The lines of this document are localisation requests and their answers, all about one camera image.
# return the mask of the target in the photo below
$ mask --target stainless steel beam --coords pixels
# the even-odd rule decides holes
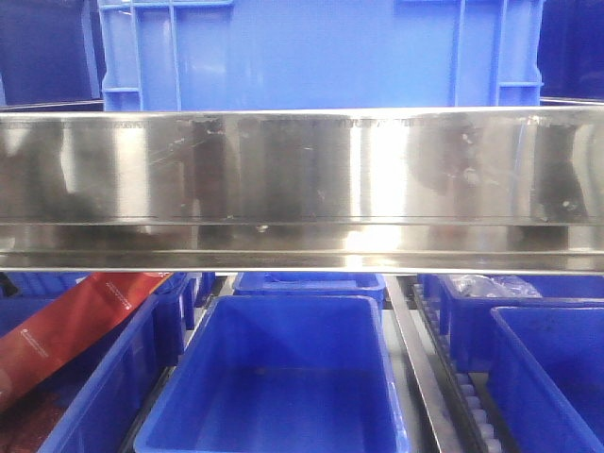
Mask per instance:
[[[0,114],[0,268],[604,271],[604,108]]]
[[[426,409],[428,422],[432,429],[438,451],[443,453],[463,453],[460,436],[441,392],[438,380],[430,365],[428,355],[411,313],[395,276],[386,277],[388,295],[393,304],[394,316],[419,393]]]
[[[20,113],[28,111],[103,111],[103,101],[94,99],[89,101],[50,102],[0,107],[0,113]]]
[[[572,97],[542,97],[541,103],[544,106],[604,106],[604,100],[602,99],[582,99]]]

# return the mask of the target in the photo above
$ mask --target blue plastic bin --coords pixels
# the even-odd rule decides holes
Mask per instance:
[[[604,309],[494,310],[488,389],[523,453],[604,452]]]
[[[542,298],[462,297],[450,280],[439,279],[441,334],[448,334],[451,360],[460,372],[489,371],[495,350],[495,321],[490,315],[494,307],[604,306],[601,276],[522,276]]]
[[[181,328],[167,324],[163,315],[179,314],[180,291],[152,295],[120,326],[40,384],[58,394],[66,408],[41,452],[117,451],[161,371],[177,362],[174,344],[181,341]],[[0,335],[50,301],[0,299]]]
[[[407,452],[373,299],[215,299],[139,453]]]
[[[351,272],[243,272],[233,283],[236,295],[366,295],[384,307],[381,274]]]
[[[4,0],[0,107],[100,98],[95,0]]]
[[[99,0],[107,110],[538,105],[543,0]]]
[[[441,282],[435,274],[419,274],[417,282],[422,285],[422,297],[437,316],[441,311]]]
[[[175,273],[159,288],[156,294],[170,294],[178,292],[180,296],[180,309],[184,319],[185,328],[194,328],[194,306],[204,300],[211,291],[206,287],[209,284],[210,273]],[[87,272],[7,272],[7,277],[18,288],[17,296],[59,296],[72,288],[77,282],[88,275]],[[180,324],[180,316],[172,309],[165,314],[166,324],[175,326]]]
[[[539,44],[546,96],[604,99],[604,2],[547,0]]]
[[[88,272],[6,272],[7,277],[19,290],[14,296],[59,296]]]

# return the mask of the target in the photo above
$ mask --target reflective metal surface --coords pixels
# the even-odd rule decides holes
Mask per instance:
[[[601,99],[575,99],[572,97],[542,97],[541,103],[544,106],[604,106]]]
[[[0,268],[604,270],[604,108],[0,114]]]
[[[18,113],[28,111],[103,111],[103,101],[100,99],[94,99],[90,101],[21,104],[17,106],[0,107],[0,113]]]

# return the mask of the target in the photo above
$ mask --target red package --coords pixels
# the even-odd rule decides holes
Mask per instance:
[[[97,342],[170,273],[93,273],[0,338],[0,413]]]
[[[0,453],[37,452],[64,412],[57,395],[29,392],[0,416]]]

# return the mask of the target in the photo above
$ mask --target metal rack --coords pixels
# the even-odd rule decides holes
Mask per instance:
[[[0,268],[599,273],[603,144],[599,106],[0,114]],[[384,329],[417,451],[498,451],[411,285]]]

